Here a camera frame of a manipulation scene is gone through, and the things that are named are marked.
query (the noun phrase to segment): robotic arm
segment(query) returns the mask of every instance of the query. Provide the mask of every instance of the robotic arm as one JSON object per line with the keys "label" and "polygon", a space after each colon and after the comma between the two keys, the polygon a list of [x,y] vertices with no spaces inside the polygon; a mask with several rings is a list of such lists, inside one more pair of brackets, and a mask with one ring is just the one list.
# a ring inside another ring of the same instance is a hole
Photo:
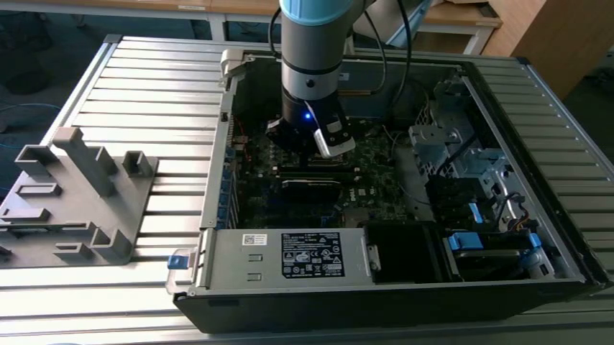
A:
{"label": "robotic arm", "polygon": [[[417,18],[411,23],[416,27],[431,0],[409,1],[419,5],[411,14]],[[278,0],[282,106],[281,119],[269,125],[268,137],[301,157],[318,152],[324,158],[330,158],[356,146],[336,89],[345,39],[352,34],[354,21],[373,2]],[[378,0],[377,3],[397,5],[396,0]]]}

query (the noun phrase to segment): slotted aluminum surface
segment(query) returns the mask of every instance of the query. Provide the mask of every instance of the slotted aluminum surface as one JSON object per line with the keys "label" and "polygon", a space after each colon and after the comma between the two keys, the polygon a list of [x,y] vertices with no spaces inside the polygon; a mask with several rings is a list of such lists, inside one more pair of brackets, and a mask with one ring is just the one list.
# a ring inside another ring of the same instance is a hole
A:
{"label": "slotted aluminum surface", "polygon": [[[221,95],[218,61],[232,47],[266,49],[242,42],[142,37],[124,37],[100,49],[53,126],[81,127],[86,143],[104,145],[113,155],[142,150],[161,158],[134,257],[120,267],[0,271],[0,344],[288,343],[465,332],[496,333],[465,338],[467,344],[499,344],[533,340],[535,330],[575,344],[583,328],[591,328],[592,335],[611,336],[611,290],[495,323],[225,336],[194,329],[165,294],[165,259],[174,249],[196,244]],[[609,165],[529,68],[509,58],[415,56],[475,63],[603,265],[614,270]],[[178,283],[189,282],[189,274],[178,272]]]}

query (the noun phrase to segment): power supply label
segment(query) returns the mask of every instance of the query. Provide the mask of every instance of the power supply label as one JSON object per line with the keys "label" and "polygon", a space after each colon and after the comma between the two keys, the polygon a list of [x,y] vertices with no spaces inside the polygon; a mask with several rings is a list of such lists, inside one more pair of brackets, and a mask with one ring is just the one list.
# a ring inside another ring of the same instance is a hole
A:
{"label": "power supply label", "polygon": [[344,277],[338,232],[281,234],[281,274],[288,279]]}

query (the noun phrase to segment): blue latch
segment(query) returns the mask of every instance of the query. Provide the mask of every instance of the blue latch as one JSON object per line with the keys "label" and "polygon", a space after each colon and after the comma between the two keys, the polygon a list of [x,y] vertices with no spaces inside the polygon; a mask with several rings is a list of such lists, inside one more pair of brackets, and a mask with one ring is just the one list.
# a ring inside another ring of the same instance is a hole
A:
{"label": "blue latch", "polygon": [[456,232],[448,237],[452,250],[483,249],[481,241],[476,232]]}
{"label": "blue latch", "polygon": [[186,270],[189,258],[182,255],[170,255],[165,266],[169,270]]}
{"label": "blue latch", "polygon": [[528,241],[529,241],[529,244],[533,246],[533,248],[540,247],[540,239],[539,239],[537,234],[531,233],[528,235]]}
{"label": "blue latch", "polygon": [[479,213],[477,204],[468,203],[468,209],[471,210],[472,218],[475,219],[475,222],[477,224],[483,223],[483,218],[481,218],[481,214]]}

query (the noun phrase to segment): white sticker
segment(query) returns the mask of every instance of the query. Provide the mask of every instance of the white sticker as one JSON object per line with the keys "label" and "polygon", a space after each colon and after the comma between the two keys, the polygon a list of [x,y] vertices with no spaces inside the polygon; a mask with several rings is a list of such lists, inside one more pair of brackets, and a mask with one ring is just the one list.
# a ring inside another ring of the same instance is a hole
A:
{"label": "white sticker", "polygon": [[178,9],[190,9],[192,11],[204,11],[204,6],[184,6],[178,5]]}
{"label": "white sticker", "polygon": [[265,246],[266,234],[242,234],[244,246]]}

